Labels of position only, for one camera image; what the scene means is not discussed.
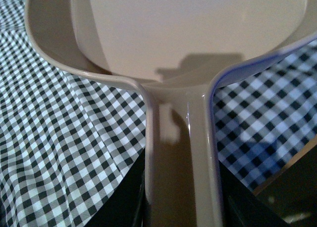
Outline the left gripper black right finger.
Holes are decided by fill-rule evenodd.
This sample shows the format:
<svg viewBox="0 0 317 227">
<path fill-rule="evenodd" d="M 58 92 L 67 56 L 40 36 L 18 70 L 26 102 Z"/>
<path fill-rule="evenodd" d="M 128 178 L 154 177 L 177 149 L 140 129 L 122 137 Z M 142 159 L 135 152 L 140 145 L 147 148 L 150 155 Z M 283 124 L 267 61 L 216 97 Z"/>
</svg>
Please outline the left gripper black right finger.
<svg viewBox="0 0 317 227">
<path fill-rule="evenodd" d="M 255 195 L 222 163 L 219 164 L 227 227 L 288 227 L 286 221 Z"/>
</svg>

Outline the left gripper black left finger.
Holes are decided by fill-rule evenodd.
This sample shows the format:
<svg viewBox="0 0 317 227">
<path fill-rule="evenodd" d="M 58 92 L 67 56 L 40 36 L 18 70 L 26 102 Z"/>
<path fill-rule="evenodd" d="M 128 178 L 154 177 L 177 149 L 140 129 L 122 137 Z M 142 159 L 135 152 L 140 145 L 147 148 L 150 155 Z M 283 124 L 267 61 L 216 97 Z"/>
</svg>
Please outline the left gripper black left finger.
<svg viewBox="0 0 317 227">
<path fill-rule="evenodd" d="M 141 227 L 143 222 L 145 151 L 118 188 L 91 218 L 93 227 Z"/>
</svg>

